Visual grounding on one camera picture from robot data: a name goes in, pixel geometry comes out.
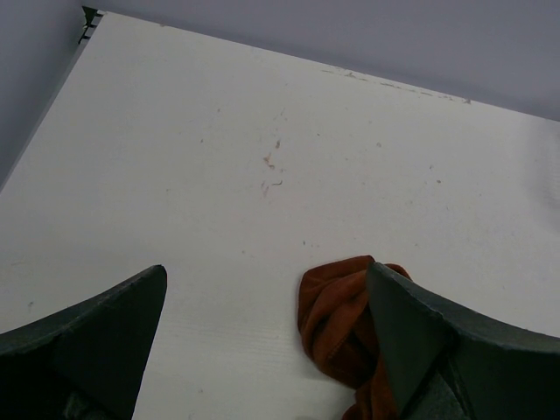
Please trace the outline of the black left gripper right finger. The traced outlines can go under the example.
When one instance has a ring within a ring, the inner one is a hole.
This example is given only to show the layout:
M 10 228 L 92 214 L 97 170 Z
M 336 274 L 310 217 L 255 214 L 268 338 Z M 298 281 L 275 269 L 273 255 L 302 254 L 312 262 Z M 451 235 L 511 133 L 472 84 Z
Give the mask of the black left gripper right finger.
M 367 292 L 401 419 L 557 419 L 559 340 L 441 297 L 388 266 Z

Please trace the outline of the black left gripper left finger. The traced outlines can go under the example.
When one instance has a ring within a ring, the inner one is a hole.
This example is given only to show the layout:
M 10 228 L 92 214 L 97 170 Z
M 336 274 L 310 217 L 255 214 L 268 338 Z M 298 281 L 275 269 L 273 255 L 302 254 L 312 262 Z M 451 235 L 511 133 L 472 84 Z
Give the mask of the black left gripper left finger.
M 155 265 L 1 335 L 3 419 L 131 419 L 167 273 Z

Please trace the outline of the rust brown towel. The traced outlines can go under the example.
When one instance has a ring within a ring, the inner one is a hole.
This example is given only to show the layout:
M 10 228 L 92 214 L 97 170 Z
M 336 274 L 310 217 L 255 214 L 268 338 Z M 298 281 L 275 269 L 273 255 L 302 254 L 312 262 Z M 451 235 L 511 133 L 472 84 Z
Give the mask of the rust brown towel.
M 324 375 L 354 391 L 344 419 L 397 419 L 361 255 L 307 270 L 297 295 L 297 330 L 307 357 Z

